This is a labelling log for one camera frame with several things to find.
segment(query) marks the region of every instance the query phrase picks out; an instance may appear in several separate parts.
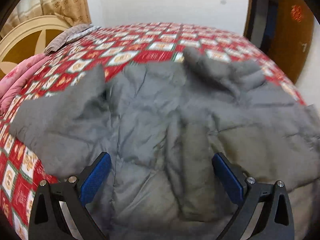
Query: gray puffer jacket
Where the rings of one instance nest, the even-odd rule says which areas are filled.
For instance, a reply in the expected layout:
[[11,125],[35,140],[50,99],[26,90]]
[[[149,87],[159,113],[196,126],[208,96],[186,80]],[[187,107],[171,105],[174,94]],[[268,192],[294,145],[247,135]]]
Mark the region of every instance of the gray puffer jacket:
[[59,178],[111,155],[87,205],[111,239],[215,239],[236,209],[214,176],[215,152],[290,192],[320,177],[312,107],[252,61],[225,64],[193,49],[184,57],[128,65],[108,83],[97,66],[75,87],[25,101],[10,127]]

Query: red patterned bed cover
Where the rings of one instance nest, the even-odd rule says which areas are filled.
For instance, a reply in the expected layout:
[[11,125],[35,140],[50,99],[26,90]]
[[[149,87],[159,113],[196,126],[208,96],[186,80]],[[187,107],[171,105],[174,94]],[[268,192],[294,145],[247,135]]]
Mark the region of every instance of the red patterned bed cover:
[[22,239],[28,239],[28,222],[39,182],[56,178],[44,172],[41,161],[17,138],[8,134],[10,123],[23,100],[50,97],[74,86],[88,70],[101,63],[106,81],[127,64],[148,61],[182,62],[186,46],[225,62],[252,59],[266,78],[304,104],[292,82],[246,38],[199,25],[149,23],[99,29],[52,54],[28,81],[0,119],[0,205]]

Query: silver bolt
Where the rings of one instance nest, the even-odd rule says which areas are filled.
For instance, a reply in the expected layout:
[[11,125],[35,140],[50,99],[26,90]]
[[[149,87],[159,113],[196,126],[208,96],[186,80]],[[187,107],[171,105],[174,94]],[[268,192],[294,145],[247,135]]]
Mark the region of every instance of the silver bolt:
[[70,183],[75,183],[75,182],[77,181],[77,177],[76,177],[76,176],[71,176],[71,177],[68,179],[68,181],[69,181]]
[[279,187],[283,187],[283,186],[284,186],[284,183],[283,183],[283,181],[281,181],[281,180],[278,180],[278,181],[277,181],[277,184],[278,184]]
[[255,184],[256,183],[256,179],[254,177],[247,177],[247,182],[250,184]]
[[44,180],[41,180],[40,181],[40,183],[39,183],[39,185],[41,186],[41,187],[43,187],[45,184],[47,184],[47,181],[44,179]]

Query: brown door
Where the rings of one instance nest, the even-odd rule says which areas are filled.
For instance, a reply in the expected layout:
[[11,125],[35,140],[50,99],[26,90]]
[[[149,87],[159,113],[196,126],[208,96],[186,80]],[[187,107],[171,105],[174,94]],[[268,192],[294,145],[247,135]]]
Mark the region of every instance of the brown door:
[[279,0],[275,36],[268,56],[295,83],[312,40],[314,16],[303,0]]

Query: beige curtain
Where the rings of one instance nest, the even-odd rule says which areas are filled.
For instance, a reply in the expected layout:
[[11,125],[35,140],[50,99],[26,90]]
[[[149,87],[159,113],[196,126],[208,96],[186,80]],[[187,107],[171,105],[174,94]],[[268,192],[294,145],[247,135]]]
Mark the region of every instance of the beige curtain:
[[3,38],[20,23],[41,15],[56,15],[71,26],[91,23],[87,0],[21,0],[0,32]]

